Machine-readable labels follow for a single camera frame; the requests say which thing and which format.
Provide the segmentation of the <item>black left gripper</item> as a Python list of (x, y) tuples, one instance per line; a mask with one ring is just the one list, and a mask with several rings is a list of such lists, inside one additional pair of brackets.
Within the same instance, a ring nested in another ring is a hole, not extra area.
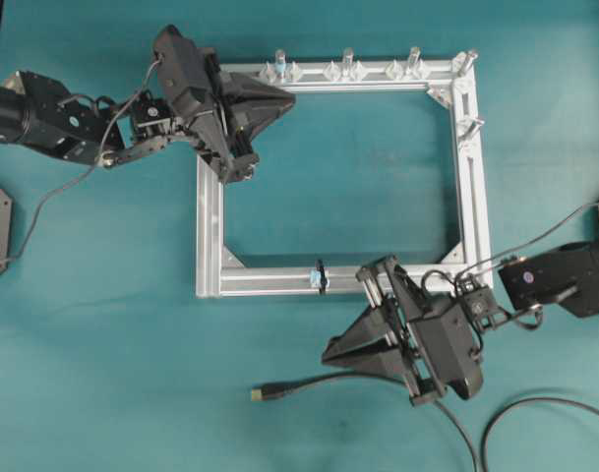
[(260, 159), (251, 141), (290, 111), (291, 92), (246, 74), (222, 71), (211, 47), (200, 50), (212, 87), (212, 108), (189, 123), (194, 149), (222, 184), (250, 180)]

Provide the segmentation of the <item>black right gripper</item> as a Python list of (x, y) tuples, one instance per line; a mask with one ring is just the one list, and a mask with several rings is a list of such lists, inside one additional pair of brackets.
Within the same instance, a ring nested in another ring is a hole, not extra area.
[(361, 266), (356, 274), (369, 307), (322, 353), (324, 365), (402, 381), (413, 405), (435, 401), (447, 385), (430, 365), (413, 330), (432, 311), (430, 296), (394, 255)]

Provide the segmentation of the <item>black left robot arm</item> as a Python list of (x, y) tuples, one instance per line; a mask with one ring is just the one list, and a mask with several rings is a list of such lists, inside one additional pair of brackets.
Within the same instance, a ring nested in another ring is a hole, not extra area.
[(0, 86), (0, 143), (113, 168), (183, 142), (223, 184), (252, 177), (253, 139), (288, 112), (294, 94), (220, 69), (213, 51), (161, 46), (153, 62), (163, 95), (132, 103), (89, 100), (51, 78), (19, 71)]

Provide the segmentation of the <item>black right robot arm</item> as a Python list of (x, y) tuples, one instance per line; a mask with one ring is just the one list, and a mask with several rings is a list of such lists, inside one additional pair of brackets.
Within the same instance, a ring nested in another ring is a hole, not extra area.
[(541, 320), (546, 305), (559, 305), (578, 318), (599, 315), (599, 237), (505, 260), (499, 275), (511, 311), (473, 274), (458, 274), (448, 280), (450, 292), (431, 294), (394, 255), (363, 265), (356, 279), (369, 305), (329, 341), (322, 362), (402, 383), (414, 405), (441, 398), (449, 389), (467, 400), (482, 387), (482, 335), (499, 327), (496, 315), (507, 323), (527, 315)]

